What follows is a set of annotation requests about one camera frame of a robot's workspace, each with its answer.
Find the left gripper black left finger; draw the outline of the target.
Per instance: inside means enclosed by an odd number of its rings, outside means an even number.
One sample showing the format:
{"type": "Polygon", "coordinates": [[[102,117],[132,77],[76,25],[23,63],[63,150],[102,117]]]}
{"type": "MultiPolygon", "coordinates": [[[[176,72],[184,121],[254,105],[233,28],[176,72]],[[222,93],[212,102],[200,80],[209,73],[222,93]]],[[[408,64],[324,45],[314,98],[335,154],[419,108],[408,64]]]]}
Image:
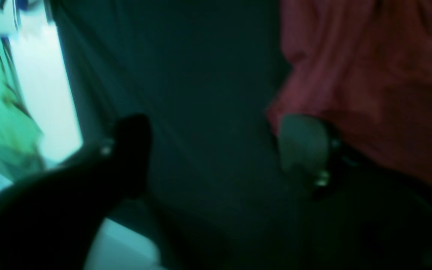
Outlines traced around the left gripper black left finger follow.
{"type": "Polygon", "coordinates": [[[146,115],[60,166],[0,192],[0,270],[82,270],[106,216],[146,189],[152,132],[146,115]]]}

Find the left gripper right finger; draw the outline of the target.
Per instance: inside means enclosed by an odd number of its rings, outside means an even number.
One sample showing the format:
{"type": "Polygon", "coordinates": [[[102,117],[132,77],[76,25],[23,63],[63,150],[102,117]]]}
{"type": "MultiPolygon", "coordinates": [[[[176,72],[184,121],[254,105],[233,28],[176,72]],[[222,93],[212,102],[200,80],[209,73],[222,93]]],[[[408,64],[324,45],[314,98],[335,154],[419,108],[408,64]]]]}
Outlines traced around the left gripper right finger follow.
{"type": "Polygon", "coordinates": [[[382,168],[336,128],[286,115],[283,172],[298,207],[301,270],[432,270],[432,187],[382,168]]]}

